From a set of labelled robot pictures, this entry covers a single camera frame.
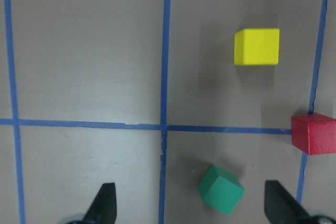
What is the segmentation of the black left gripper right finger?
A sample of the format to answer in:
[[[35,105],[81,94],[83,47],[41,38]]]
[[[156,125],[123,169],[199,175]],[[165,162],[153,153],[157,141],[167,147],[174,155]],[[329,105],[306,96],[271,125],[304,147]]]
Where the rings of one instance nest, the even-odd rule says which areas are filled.
[[[264,212],[269,223],[303,223],[310,218],[277,180],[265,181]]]

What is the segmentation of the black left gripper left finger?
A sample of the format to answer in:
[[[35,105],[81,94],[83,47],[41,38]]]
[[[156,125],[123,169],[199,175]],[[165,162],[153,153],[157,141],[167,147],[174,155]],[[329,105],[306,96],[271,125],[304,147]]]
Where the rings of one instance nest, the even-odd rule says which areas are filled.
[[[115,186],[115,183],[102,184],[82,219],[84,223],[115,223],[117,218]]]

